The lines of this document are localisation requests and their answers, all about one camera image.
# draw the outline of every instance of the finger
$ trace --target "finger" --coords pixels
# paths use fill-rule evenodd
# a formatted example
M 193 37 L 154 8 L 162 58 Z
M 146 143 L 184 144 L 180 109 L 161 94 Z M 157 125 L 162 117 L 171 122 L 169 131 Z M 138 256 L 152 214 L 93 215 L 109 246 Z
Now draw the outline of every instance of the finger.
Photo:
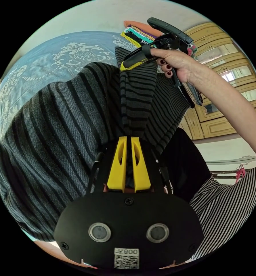
M 162 65 L 161 66 L 161 69 L 164 71 L 164 72 L 167 72 L 167 71 L 170 71 L 172 69 L 172 66 L 169 65 L 169 64 L 165 64 L 165 65 Z
M 171 50 L 163 50 L 163 49 L 150 49 L 150 53 L 153 57 L 158 57 L 158 58 L 167 58 L 171 55 Z
M 162 58 L 158 58 L 156 61 L 157 61 L 158 65 L 164 65 L 164 64 L 166 64 L 165 60 L 162 59 Z
M 165 72 L 165 76 L 167 78 L 171 78 L 173 76 L 172 72 L 171 71 L 168 71 L 168 72 Z

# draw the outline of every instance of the striped shirt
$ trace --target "striped shirt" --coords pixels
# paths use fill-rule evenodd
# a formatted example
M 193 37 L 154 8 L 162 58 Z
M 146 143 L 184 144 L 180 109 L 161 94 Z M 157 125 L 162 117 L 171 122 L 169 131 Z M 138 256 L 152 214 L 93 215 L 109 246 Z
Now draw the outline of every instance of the striped shirt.
M 221 247 L 243 226 L 256 206 L 256 167 L 234 185 L 208 179 L 190 201 L 200 220 L 204 239 L 191 259 Z
M 118 64 L 129 52 L 116 49 Z M 161 153 L 190 104 L 155 62 L 130 72 L 88 64 L 74 79 L 41 89 L 0 141 L 0 195 L 19 226 L 52 242 L 60 214 L 86 194 L 98 148 L 119 136 L 141 137 Z M 190 205 L 204 240 L 192 257 L 219 248 L 256 205 L 256 168 L 236 185 L 208 179 Z

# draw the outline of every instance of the yellow plastic part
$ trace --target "yellow plastic part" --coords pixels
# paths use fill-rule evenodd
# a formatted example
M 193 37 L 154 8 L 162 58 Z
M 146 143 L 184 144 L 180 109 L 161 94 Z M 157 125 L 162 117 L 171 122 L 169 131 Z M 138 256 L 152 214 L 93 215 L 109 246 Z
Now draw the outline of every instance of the yellow plastic part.
M 124 65 L 123 65 L 123 62 L 122 62 L 122 64 L 120 65 L 120 71 L 132 70 L 132 69 L 136 68 L 137 66 L 139 66 L 139 65 L 141 65 L 141 64 L 143 64 L 143 63 L 145 63 L 147 60 L 148 60 L 148 59 L 145 58 L 145 59 L 143 59 L 143 60 L 141 60 L 141 61 L 135 63 L 134 65 L 130 66 L 129 68 L 125 68 Z
M 127 137 L 119 137 L 107 186 L 124 193 L 126 181 Z
M 133 158 L 133 174 L 135 193 L 137 191 L 148 190 L 151 187 L 149 175 L 145 165 L 140 140 L 138 137 L 131 137 L 132 158 Z

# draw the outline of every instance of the label sticker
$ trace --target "label sticker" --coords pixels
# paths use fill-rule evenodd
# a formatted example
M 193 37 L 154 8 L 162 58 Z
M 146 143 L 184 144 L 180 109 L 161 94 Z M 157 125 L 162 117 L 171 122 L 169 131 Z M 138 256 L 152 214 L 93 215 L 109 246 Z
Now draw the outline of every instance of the label sticker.
M 139 269 L 140 251 L 132 248 L 114 249 L 114 268 L 119 269 Z

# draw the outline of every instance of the orange cloth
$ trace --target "orange cloth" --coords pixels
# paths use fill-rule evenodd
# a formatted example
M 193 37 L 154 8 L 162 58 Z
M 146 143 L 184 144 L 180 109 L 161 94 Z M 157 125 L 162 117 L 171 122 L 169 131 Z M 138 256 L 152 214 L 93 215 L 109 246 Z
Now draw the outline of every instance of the orange cloth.
M 135 27 L 145 31 L 148 34 L 151 34 L 151 35 L 155 36 L 155 37 L 159 37 L 159 36 L 163 35 L 162 32 L 152 28 L 148 24 L 144 24 L 144 23 L 140 23 L 140 22 L 136 22 L 136 21 L 129 21 L 129 20 L 124 21 L 124 27 L 125 28 L 129 27 L 130 25 L 135 26 Z

